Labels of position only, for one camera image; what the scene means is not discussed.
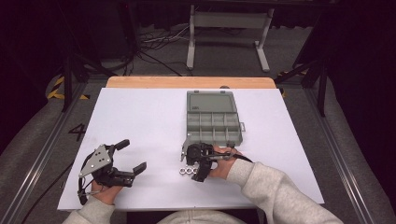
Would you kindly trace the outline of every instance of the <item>person's right hand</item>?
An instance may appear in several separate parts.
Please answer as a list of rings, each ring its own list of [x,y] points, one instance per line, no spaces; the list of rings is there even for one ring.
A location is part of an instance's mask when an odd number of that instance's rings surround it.
[[[238,155],[242,155],[238,150],[235,148],[230,148],[230,147],[218,147],[218,146],[213,146],[215,152],[218,153],[226,153],[226,152],[235,152]],[[209,173],[210,177],[218,177],[218,178],[223,178],[227,179],[228,173],[230,173],[231,167],[233,166],[233,163],[235,162],[236,158],[232,157],[229,160],[218,160],[218,167],[215,169],[211,170]]]

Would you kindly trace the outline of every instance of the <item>white sleeve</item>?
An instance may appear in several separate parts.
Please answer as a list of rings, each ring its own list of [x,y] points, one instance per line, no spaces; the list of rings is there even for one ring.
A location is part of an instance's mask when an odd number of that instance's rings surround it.
[[[260,162],[236,160],[227,180],[265,212],[269,224],[343,223],[302,194],[285,173]]]

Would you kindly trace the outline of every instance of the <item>metal nut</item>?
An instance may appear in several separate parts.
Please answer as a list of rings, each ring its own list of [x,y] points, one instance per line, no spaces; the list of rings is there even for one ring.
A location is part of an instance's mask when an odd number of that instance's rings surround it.
[[[186,169],[184,168],[180,168],[180,170],[178,171],[181,175],[186,174]]]

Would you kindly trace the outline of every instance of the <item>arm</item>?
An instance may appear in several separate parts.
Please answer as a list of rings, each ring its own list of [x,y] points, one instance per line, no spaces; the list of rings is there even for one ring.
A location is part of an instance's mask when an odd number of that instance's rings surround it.
[[[215,148],[222,152],[227,148]],[[242,193],[264,210],[268,223],[342,223],[331,212],[302,194],[283,172],[259,162],[218,161],[211,174],[241,187]]]
[[[92,181],[92,191],[99,190],[99,193],[93,194],[87,203],[80,209],[73,211],[64,221],[64,224],[105,224],[110,223],[111,215],[114,212],[114,199],[122,190],[120,186],[111,188],[103,187]]]

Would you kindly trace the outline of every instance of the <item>person's left hand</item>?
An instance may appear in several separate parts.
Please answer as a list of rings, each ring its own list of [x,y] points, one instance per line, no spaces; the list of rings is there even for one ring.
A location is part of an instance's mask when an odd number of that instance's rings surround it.
[[[113,186],[111,188],[99,185],[96,181],[92,181],[92,192],[99,191],[92,196],[101,201],[102,203],[113,205],[117,194],[122,190],[123,186]]]

